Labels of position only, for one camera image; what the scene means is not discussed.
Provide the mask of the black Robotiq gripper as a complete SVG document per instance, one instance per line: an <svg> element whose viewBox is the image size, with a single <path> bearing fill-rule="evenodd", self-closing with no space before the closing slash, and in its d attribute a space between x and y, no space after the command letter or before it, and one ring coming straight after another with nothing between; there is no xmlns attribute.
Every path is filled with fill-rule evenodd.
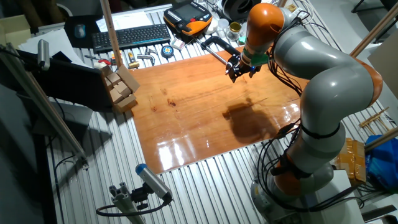
<svg viewBox="0 0 398 224"><path fill-rule="evenodd" d="M252 59L240 58L240 55L233 54L226 63L226 74L231 74L231 81L234 83L238 77L245 73L254 75L261 70L261 67L261 57L253 57Z"/></svg>

